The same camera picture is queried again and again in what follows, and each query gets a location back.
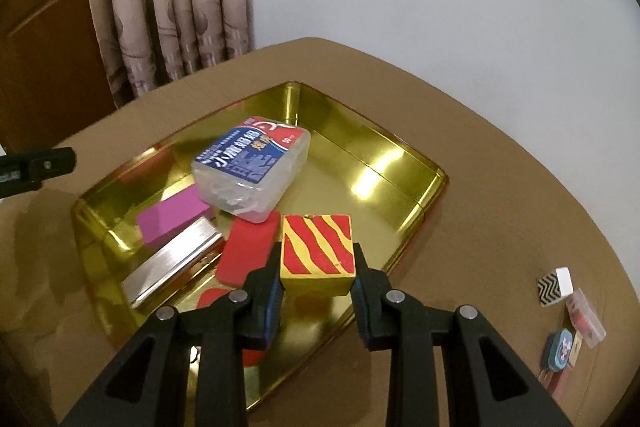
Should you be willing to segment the small blue round tin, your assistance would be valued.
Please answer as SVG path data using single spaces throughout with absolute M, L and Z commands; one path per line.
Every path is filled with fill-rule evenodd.
M 561 329 L 551 334 L 544 347 L 542 368 L 551 372 L 561 372 L 565 369 L 573 343 L 574 336 L 568 329 Z

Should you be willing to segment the clear box with red pad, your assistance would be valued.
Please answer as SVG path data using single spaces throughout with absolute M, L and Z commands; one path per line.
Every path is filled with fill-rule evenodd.
M 582 288 L 575 289 L 574 293 L 565 299 L 565 308 L 574 329 L 582 335 L 589 348 L 593 349 L 605 340 L 606 330 Z

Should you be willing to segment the red yellow striped cube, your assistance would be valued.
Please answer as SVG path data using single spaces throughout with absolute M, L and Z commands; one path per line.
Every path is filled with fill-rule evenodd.
M 349 215 L 285 215 L 280 281 L 293 295 L 340 297 L 356 279 Z

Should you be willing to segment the gold YSL lipstick case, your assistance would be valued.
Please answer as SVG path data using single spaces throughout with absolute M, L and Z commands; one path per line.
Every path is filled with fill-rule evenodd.
M 544 389 L 546 389 L 555 400 L 559 400 L 562 397 L 564 388 L 566 387 L 568 380 L 570 379 L 570 374 L 574 371 L 574 368 L 577 364 L 580 350 L 582 350 L 582 335 L 580 335 L 578 332 L 570 332 L 574 336 L 574 343 L 572 351 L 570 351 L 568 364 L 565 369 L 563 369 L 561 372 L 551 372 L 548 371 L 548 369 L 543 369 L 541 355 L 538 381 L 541 382 L 542 387 L 544 387 Z

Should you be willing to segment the brown wooden door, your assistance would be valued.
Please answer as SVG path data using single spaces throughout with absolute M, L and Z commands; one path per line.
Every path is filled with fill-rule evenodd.
M 42 150 L 114 112 L 89 0 L 1 0 L 1 144 Z

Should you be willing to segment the black white zigzag cube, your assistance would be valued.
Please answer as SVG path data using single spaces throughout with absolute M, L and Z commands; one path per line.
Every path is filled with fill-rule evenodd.
M 574 293 L 570 269 L 559 267 L 536 280 L 538 301 L 542 307 L 553 306 Z

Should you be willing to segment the pink rectangular block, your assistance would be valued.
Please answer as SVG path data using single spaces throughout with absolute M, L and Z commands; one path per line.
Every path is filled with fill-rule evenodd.
M 210 217 L 212 213 L 212 207 L 200 199 L 192 184 L 138 213 L 136 223 L 143 245 L 154 249 L 162 247 L 198 218 Z

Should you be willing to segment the silver metal bar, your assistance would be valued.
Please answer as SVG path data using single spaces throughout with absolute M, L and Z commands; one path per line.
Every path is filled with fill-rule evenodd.
M 128 305 L 132 309 L 143 306 L 157 291 L 188 272 L 223 241 L 224 234 L 212 222 L 205 217 L 196 219 L 122 282 Z

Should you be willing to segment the red rectangular block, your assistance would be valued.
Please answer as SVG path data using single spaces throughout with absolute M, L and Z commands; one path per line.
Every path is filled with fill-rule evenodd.
M 280 228 L 280 212 L 272 210 L 265 221 L 236 218 L 220 256 L 216 277 L 226 286 L 242 287 L 248 273 L 262 268 Z

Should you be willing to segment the clear floss pick box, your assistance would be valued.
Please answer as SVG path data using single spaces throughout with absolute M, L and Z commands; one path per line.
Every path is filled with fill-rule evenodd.
M 198 197 L 245 221 L 264 222 L 305 164 L 310 140 L 302 127 L 245 119 L 192 160 Z

